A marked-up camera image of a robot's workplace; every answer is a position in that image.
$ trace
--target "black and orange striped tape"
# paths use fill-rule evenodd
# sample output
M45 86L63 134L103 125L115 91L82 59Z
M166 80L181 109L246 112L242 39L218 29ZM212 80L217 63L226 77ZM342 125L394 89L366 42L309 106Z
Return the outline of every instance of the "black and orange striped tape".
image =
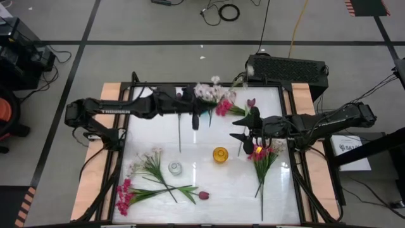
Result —
M23 227L25 220L27 219L28 211L30 210L32 200L35 196L35 188L30 187L25 193L24 199L21 203L20 211L18 212L17 219L15 220L15 227Z

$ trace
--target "black stand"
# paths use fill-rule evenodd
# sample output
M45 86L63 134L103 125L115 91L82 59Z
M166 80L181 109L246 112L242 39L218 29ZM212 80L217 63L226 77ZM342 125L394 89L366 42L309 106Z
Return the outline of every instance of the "black stand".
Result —
M333 162L339 167L341 165L375 155L385 150L394 149L403 144L405 144L405 128L401 128L394 133L388 134L380 139L376 139L342 155L336 156L333 159Z
M403 208L405 202L405 128L401 128L380 139L376 139L342 155L336 156L333 158L333 163L339 167L386 150L389 150L397 170L399 178L396 180L396 184L402 198L401 201L392 203L391 207Z

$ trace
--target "black device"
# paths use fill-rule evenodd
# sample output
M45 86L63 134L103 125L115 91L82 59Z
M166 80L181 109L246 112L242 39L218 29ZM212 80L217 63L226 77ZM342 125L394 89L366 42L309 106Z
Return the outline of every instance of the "black device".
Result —
M36 89L43 72L52 70L55 55L19 19L0 21L0 83L11 90Z
M250 55L247 64L254 69L254 76L250 80L279 82L290 92L292 91L291 83L308 83L313 101L328 88L329 72L324 61L253 54Z

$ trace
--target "red tulip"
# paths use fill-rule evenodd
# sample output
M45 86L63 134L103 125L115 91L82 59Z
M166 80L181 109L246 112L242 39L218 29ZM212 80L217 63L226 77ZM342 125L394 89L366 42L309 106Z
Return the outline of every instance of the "red tulip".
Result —
M201 191L201 192L198 194L198 197L200 197L200 200L208 200L208 198L209 198L209 193L206 193L206 192L204 192L204 191Z

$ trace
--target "green leaf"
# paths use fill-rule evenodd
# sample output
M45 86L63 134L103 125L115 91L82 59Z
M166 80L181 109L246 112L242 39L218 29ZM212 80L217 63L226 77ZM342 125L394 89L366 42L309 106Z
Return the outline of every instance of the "green leaf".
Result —
M190 193L188 191L182 191L181 189L178 189L178 190L180 190L189 200L191 200L191 202L193 202L193 204L196 205L196 201L194 200L194 198L190 195Z
M179 187L179 188L177 188L178 190L180 190L180 191L194 191L194 190L196 190L198 187Z

